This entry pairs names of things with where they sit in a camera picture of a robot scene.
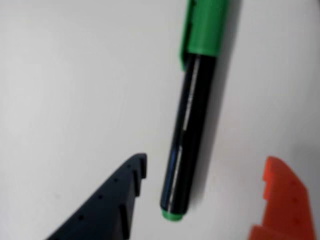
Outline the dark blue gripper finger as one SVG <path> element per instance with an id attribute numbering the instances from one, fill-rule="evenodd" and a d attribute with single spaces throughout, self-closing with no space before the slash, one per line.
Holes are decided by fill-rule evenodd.
<path id="1" fill-rule="evenodd" d="M 147 155 L 127 159 L 48 239 L 128 240 L 135 200 L 147 176 Z"/>

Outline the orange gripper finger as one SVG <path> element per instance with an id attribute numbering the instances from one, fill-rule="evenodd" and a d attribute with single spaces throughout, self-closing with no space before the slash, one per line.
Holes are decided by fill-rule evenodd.
<path id="1" fill-rule="evenodd" d="M 308 191 L 280 158 L 268 156 L 263 170 L 266 206 L 261 224 L 251 227 L 249 240 L 315 240 Z"/>

